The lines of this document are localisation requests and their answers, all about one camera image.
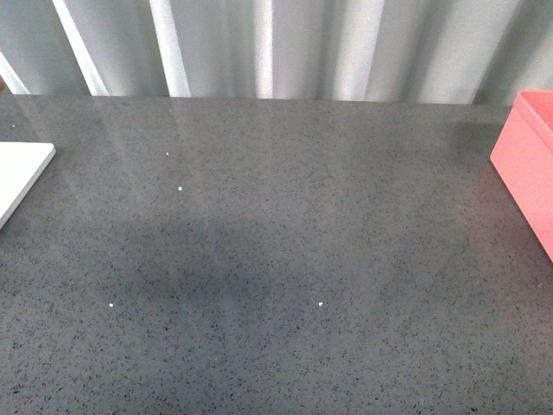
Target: pink plastic container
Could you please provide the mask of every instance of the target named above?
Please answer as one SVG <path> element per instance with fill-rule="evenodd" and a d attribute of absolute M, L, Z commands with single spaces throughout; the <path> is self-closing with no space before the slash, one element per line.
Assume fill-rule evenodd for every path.
<path fill-rule="evenodd" d="M 521 91 L 490 157 L 553 260 L 553 91 Z"/>

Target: table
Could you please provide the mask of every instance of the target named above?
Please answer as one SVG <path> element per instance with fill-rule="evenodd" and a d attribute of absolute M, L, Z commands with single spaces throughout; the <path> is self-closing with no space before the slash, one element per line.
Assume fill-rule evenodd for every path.
<path fill-rule="evenodd" d="M 4 94 L 0 139 L 57 154 L 0 231 L 0 407 L 550 411 L 508 112 Z"/>

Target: gray countertop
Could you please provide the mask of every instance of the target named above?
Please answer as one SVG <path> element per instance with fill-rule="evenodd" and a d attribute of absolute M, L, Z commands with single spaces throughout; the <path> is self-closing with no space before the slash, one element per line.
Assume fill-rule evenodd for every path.
<path fill-rule="evenodd" d="M 550 413 L 509 108 L 3 95 L 3 413 Z"/>

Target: curtain fold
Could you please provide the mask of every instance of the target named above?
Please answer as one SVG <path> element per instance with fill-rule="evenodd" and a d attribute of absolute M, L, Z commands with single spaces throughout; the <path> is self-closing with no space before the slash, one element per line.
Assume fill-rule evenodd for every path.
<path fill-rule="evenodd" d="M 550 0 L 0 3 L 12 93 L 510 104 L 553 89 Z"/>

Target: white tray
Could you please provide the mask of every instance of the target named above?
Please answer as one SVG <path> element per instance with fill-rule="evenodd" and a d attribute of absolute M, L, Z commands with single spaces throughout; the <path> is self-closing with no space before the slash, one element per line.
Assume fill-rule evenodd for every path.
<path fill-rule="evenodd" d="M 54 154 L 53 144 L 0 143 L 0 229 Z"/>

